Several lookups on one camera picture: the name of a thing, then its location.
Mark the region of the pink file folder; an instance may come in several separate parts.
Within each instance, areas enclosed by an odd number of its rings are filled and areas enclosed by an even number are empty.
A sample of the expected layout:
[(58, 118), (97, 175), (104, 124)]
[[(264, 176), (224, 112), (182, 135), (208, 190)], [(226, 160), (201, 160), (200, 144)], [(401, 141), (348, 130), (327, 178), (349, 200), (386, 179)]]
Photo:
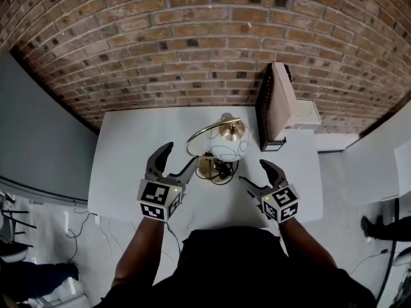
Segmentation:
[(297, 99), (284, 63), (272, 64), (274, 84), (267, 112), (270, 141), (279, 141), (296, 123)]

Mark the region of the white wall base panel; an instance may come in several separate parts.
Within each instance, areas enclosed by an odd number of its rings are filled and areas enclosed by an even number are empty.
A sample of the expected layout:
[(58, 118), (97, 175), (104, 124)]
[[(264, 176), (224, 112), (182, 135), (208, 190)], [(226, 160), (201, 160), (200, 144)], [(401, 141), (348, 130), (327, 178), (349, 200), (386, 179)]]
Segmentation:
[(354, 133), (316, 133), (315, 145), (318, 152), (344, 151), (359, 139)]

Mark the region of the grey refrigerator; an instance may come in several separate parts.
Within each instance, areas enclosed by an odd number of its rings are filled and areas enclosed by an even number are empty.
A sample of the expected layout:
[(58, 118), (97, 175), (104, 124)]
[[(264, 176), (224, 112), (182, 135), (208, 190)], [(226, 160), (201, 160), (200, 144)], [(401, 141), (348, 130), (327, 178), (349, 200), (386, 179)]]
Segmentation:
[(0, 191), (86, 206), (98, 136), (0, 53)]

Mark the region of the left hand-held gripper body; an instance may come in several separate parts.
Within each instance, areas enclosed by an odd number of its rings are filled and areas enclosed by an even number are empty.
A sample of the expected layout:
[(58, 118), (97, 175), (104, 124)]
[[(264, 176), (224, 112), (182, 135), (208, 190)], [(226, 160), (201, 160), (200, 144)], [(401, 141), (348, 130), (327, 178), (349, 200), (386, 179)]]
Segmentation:
[(186, 176), (159, 176), (147, 172), (140, 182), (137, 201), (144, 217), (168, 221), (182, 204), (186, 190)]

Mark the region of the person's left forearm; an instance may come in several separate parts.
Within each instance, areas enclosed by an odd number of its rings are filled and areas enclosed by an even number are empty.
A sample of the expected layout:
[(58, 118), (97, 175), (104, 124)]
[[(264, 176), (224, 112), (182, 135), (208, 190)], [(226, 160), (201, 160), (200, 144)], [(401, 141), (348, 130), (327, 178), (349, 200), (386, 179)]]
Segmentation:
[(161, 261), (163, 236), (162, 221), (143, 218), (116, 266), (112, 286), (152, 286)]

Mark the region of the white cabinet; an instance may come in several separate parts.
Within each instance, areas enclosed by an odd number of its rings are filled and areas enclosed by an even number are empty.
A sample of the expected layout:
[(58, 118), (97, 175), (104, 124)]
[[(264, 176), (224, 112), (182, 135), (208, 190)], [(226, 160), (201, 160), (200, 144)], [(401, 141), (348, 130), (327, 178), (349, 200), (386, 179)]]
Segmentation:
[(411, 101), (345, 149), (342, 167), (351, 205), (411, 198)]

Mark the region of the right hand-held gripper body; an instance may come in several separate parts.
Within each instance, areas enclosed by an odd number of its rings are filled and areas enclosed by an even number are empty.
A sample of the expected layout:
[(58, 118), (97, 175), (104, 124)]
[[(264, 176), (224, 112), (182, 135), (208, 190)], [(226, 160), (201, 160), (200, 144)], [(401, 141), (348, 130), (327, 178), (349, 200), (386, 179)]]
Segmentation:
[(299, 208), (300, 197), (293, 184), (281, 187), (261, 197), (262, 212), (277, 223), (293, 218)]

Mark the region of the black file holder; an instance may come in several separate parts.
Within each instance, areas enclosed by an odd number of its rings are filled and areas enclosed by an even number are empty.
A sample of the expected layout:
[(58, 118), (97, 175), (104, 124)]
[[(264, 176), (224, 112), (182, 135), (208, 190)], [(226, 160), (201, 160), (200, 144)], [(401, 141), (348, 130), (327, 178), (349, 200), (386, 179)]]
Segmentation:
[[(274, 76), (272, 71), (272, 63), (267, 65), (263, 81), (259, 90), (258, 98), (255, 104), (256, 119), (258, 126), (259, 147), (262, 152), (277, 152), (285, 144), (286, 138), (283, 137), (279, 141), (270, 141), (267, 130), (267, 112), (270, 104), (272, 86), (274, 84)], [(291, 74), (287, 65), (285, 65), (288, 75), (291, 80)]]

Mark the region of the white desk with drawers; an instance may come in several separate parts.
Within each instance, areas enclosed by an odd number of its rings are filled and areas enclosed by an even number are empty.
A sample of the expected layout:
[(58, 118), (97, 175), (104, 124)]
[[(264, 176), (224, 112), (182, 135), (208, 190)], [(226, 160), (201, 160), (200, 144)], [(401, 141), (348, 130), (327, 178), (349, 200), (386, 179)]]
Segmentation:
[[(297, 219), (305, 223), (322, 218), (322, 182), (313, 132), (292, 130), (279, 151), (262, 152), (256, 111), (252, 107), (152, 108), (106, 113), (92, 165), (89, 211), (106, 218), (140, 222), (142, 212), (137, 193), (148, 157), (163, 144), (172, 142), (166, 173), (178, 173), (189, 162), (191, 153), (200, 154), (207, 149), (205, 136), (190, 146), (186, 146), (187, 139), (217, 121), (224, 112), (241, 118), (251, 130), (250, 148), (236, 174), (264, 186), (268, 180), (259, 162), (265, 159), (275, 163), (299, 194)], [(183, 231), (264, 224), (263, 216), (254, 210), (250, 196), (237, 178), (226, 185), (215, 185), (193, 177), (182, 205), (170, 220), (172, 229)]]

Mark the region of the white stool black legs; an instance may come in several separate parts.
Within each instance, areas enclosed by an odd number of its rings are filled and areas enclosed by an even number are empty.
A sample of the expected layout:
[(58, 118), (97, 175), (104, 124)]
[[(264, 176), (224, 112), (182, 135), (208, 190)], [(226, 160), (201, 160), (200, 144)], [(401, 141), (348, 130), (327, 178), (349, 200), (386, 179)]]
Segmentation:
[(0, 260), (5, 263), (15, 263), (23, 261), (29, 244), (17, 242), (15, 237), (17, 235), (25, 234), (25, 231), (16, 231), (17, 225), (22, 225), (28, 228), (36, 229), (35, 225), (23, 222), (16, 219), (14, 214), (29, 214), (27, 210), (4, 210), (0, 209)]

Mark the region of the person's right forearm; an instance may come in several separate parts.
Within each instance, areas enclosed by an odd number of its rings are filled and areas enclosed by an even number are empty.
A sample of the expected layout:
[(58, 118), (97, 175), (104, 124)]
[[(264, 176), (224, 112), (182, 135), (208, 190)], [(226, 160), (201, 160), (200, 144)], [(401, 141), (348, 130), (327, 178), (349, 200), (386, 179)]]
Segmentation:
[(295, 218), (280, 223), (279, 231), (289, 257), (323, 268), (337, 268), (331, 254)]

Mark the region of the person's black clothing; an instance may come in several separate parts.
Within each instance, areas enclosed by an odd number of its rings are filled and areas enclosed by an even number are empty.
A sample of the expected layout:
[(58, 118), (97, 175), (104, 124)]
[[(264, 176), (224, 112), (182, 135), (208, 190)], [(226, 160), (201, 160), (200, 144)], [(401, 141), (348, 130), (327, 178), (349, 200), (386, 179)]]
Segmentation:
[(193, 231), (171, 276), (116, 285), (96, 308), (376, 308), (376, 299), (342, 269), (285, 254), (266, 230), (229, 227)]

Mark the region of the gold globe table lamp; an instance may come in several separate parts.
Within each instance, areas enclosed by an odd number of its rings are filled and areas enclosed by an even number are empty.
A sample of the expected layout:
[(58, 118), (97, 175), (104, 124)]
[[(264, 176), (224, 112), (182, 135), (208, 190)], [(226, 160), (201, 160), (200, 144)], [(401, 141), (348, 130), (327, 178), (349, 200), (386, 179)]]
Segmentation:
[[(201, 136), (205, 137), (207, 150), (199, 155), (193, 153), (190, 146)], [(250, 138), (250, 127), (228, 112), (215, 123), (195, 132), (186, 141), (185, 149), (191, 157), (198, 157), (196, 176), (214, 185), (228, 184), (250, 148)]]

